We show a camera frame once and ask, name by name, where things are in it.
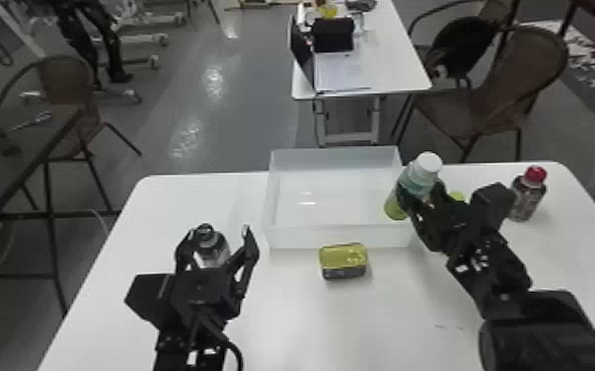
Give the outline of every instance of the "gray floor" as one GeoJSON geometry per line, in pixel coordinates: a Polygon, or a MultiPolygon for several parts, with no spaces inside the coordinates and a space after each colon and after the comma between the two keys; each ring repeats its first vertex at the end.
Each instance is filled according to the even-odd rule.
{"type": "MultiPolygon", "coordinates": [[[[444,1],[395,3],[408,23],[416,14],[444,1]]],[[[525,3],[521,17],[526,21],[557,18],[563,12],[563,6],[544,5],[539,0],[525,3]]],[[[142,106],[113,102],[104,107],[106,118],[144,151],[144,156],[137,158],[106,132],[93,143],[96,164],[117,205],[122,206],[134,184],[150,174],[265,170],[272,149],[315,145],[313,127],[298,124],[300,115],[308,116],[308,108],[296,105],[289,93],[292,62],[285,47],[284,30],[292,10],[290,6],[279,6],[220,11],[222,25],[218,27],[208,10],[199,7],[193,22],[184,28],[163,29],[171,36],[169,47],[125,50],[127,56],[157,52],[162,57],[162,68],[130,68],[136,78],[129,86],[143,96],[142,106]]],[[[595,40],[594,20],[580,14],[575,25],[595,40]]],[[[438,20],[424,24],[415,40],[428,42],[441,26],[438,20]]],[[[43,31],[42,44],[50,51],[70,52],[55,33],[56,29],[43,31]]],[[[24,49],[15,56],[15,67],[0,67],[0,87],[14,70],[32,59],[24,49]]],[[[477,80],[486,68],[487,60],[475,72],[477,80]]],[[[390,97],[386,103],[385,137],[403,98],[390,97]]],[[[542,95],[529,121],[524,158],[566,164],[595,194],[595,183],[590,183],[595,165],[595,112],[567,86],[557,82],[542,95]]],[[[470,160],[509,161],[512,146],[511,135],[485,138],[470,160]]],[[[459,156],[457,148],[419,115],[410,124],[401,150],[404,160],[423,150],[435,150],[448,162],[459,156]]],[[[55,173],[60,190],[58,206],[101,206],[85,168],[62,165],[55,173]]],[[[32,186],[38,189],[36,182],[32,186]]],[[[23,206],[21,200],[10,205],[23,206]]],[[[61,272],[71,300],[105,235],[94,219],[63,221],[59,229],[61,272]]],[[[151,233],[152,226],[148,224],[147,229],[151,233]]],[[[17,223],[5,226],[5,231],[9,233],[3,234],[0,241],[0,256],[7,246],[14,249],[0,265],[0,271],[47,268],[46,236],[41,224],[17,223]]],[[[36,369],[59,324],[60,315],[49,283],[0,282],[0,370],[36,369]]]]}

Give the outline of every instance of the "laptop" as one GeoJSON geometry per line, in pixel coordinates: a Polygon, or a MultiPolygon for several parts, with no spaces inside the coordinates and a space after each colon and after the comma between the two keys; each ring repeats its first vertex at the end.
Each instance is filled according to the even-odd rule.
{"type": "Polygon", "coordinates": [[[288,23],[288,47],[306,79],[318,94],[370,89],[359,51],[314,53],[299,30],[294,16],[288,23]]]}

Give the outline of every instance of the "person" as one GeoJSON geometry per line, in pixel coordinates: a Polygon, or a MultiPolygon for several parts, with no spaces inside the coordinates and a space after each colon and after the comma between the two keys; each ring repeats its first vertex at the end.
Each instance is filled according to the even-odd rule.
{"type": "Polygon", "coordinates": [[[102,36],[106,52],[109,55],[110,82],[123,84],[131,81],[133,75],[126,73],[122,66],[119,37],[111,29],[115,19],[99,0],[47,0],[47,3],[57,17],[57,26],[64,38],[92,67],[97,90],[102,89],[98,73],[99,53],[76,11],[79,11],[90,21],[102,36]]]}

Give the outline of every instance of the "green bottle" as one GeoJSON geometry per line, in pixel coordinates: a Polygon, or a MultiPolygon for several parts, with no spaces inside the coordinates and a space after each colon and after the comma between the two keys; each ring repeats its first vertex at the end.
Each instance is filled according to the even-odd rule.
{"type": "Polygon", "coordinates": [[[396,188],[401,186],[419,199],[427,199],[442,169],[442,159],[433,152],[422,152],[403,170],[385,201],[385,213],[394,220],[405,220],[408,214],[399,205],[396,188]]]}

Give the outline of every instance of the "clear plastic box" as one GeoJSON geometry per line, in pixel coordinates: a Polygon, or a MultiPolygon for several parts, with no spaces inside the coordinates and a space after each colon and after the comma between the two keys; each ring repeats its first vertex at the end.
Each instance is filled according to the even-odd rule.
{"type": "Polygon", "coordinates": [[[383,210],[402,170],[396,147],[272,151],[262,214],[269,246],[407,246],[411,223],[394,221],[383,210]]]}

